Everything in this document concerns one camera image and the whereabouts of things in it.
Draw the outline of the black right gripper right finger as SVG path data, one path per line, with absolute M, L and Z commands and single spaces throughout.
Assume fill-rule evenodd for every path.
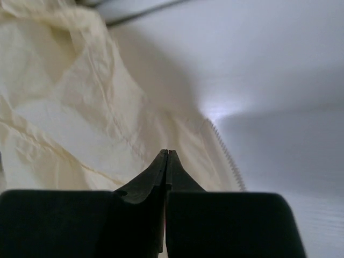
M 276 193 L 207 192 L 171 150 L 166 166 L 169 257 L 305 257 L 287 201 Z

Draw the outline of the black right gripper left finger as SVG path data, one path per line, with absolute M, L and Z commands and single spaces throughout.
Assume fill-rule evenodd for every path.
M 167 159 L 115 191 L 5 191 L 1 257 L 158 257 Z

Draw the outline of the cream yellow jacket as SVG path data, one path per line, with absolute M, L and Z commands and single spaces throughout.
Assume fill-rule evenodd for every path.
M 206 190 L 245 190 L 216 127 L 152 102 L 96 11 L 1 1 L 2 191 L 114 190 L 162 149 Z

